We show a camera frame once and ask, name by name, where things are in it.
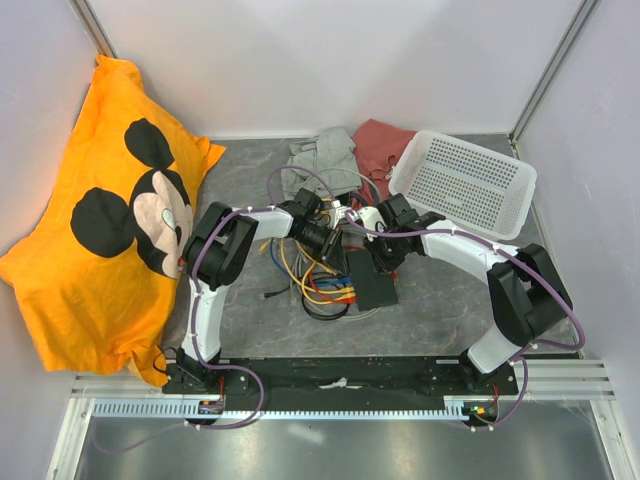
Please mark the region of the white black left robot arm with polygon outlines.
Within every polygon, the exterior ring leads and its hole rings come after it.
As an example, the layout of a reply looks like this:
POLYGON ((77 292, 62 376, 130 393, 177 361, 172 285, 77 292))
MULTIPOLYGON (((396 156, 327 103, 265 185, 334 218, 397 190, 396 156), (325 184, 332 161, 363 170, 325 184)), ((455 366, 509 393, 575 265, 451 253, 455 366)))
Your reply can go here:
POLYGON ((189 323, 176 360, 186 369, 185 382, 196 392, 208 393, 218 385, 215 363, 221 352, 226 295, 255 241, 291 238, 307 248, 313 260, 340 274, 347 272, 340 229, 312 220, 321 206, 321 198, 306 189, 279 205, 232 209, 215 202, 209 206, 183 251, 190 285, 189 323))

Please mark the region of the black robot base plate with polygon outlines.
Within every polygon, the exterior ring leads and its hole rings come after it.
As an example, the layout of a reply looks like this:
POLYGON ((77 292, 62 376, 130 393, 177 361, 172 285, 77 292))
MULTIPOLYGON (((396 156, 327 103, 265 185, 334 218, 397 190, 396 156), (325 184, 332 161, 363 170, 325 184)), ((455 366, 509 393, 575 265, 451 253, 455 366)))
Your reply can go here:
POLYGON ((505 364, 493 374, 474 381, 461 363, 451 356, 383 357, 274 357, 232 358, 224 366, 238 365, 253 371, 207 370, 193 375, 183 368, 169 367, 165 394, 218 394, 225 404, 254 410, 264 385, 262 408, 345 407, 438 407, 449 396, 493 398, 516 395, 519 389, 514 369, 505 364))

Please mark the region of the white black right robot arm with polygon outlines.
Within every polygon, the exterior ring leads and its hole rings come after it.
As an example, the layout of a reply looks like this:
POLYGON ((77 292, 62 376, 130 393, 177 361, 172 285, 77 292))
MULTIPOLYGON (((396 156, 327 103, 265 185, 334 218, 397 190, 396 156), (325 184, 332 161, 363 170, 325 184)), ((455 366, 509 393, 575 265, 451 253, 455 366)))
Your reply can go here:
POLYGON ((556 324, 576 319, 548 252, 538 244, 517 248, 490 241, 441 214, 418 214, 401 194, 347 218, 366 232, 365 247, 384 270, 397 269, 415 253, 446 262, 487 286, 493 326, 463 352, 457 371, 469 393, 483 392, 499 367, 543 342, 556 324))

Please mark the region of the black network switch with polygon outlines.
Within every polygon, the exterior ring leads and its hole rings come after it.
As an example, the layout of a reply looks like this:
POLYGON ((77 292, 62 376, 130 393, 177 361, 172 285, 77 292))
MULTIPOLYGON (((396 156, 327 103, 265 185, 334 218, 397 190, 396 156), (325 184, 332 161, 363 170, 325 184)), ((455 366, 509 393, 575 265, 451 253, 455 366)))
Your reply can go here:
POLYGON ((396 305, 399 302, 393 278, 376 269, 367 250, 346 254, 358 309, 369 311, 396 305))

